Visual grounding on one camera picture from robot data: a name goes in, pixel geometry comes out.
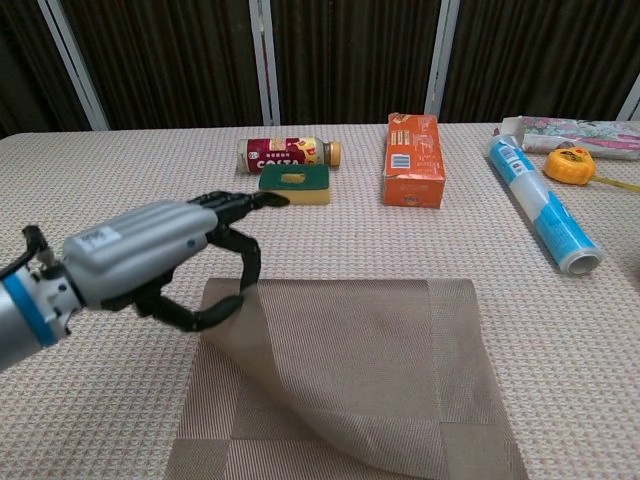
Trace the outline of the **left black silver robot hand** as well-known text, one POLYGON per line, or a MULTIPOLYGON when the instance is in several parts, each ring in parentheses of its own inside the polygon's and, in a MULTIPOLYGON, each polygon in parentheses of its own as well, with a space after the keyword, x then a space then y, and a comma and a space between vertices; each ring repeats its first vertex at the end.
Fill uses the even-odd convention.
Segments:
POLYGON ((159 201, 114 217, 65 240, 62 264, 81 303, 91 310, 117 312, 128 306, 184 332, 215 327, 244 303, 259 279, 258 242, 233 223, 264 207, 287 206, 271 192, 214 191, 188 201, 159 201), (213 306, 191 311, 162 293, 184 262, 212 245, 240 255, 237 292, 213 306))

